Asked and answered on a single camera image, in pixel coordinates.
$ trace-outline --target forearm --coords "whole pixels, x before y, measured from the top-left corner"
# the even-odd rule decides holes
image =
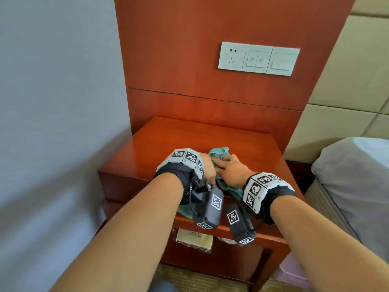
[[[182,193],[174,174],[156,177],[109,221],[51,291],[147,291]]]
[[[294,196],[281,196],[270,213],[318,291],[389,291],[389,266]]]

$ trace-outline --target floor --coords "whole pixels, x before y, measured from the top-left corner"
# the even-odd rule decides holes
[[[248,285],[235,281],[215,278],[188,270],[160,264],[154,275],[155,280],[172,283],[178,292],[248,292]],[[261,292],[302,292],[303,290],[274,279],[269,279]]]

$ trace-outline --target hand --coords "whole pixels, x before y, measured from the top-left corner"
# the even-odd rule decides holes
[[[232,187],[242,189],[248,178],[255,174],[245,165],[243,165],[236,155],[230,155],[224,158],[224,161],[218,158],[212,158],[217,167],[216,173]]]
[[[208,154],[200,152],[200,157],[204,162],[204,178],[206,181],[216,184],[216,171],[212,163],[211,157]]]

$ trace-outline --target wall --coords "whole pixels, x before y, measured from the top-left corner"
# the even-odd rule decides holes
[[[152,116],[271,133],[283,152],[354,0],[115,0],[133,132]],[[221,42],[300,48],[292,76],[217,68]]]
[[[131,135],[114,0],[1,0],[0,283],[47,291],[102,219]]]
[[[312,163],[345,137],[389,139],[389,0],[357,0],[284,157]]]

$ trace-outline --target beige padded wall panel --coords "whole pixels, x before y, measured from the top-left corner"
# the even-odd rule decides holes
[[[378,114],[363,133],[363,137],[389,139],[389,115]]]
[[[356,0],[351,12],[389,16],[389,0]]]
[[[386,102],[386,104],[382,107],[380,113],[389,115],[389,100]]]
[[[349,16],[309,103],[379,112],[389,97],[389,19]]]
[[[321,149],[345,137],[362,136],[376,114],[308,104],[285,150],[287,160],[313,163]]]

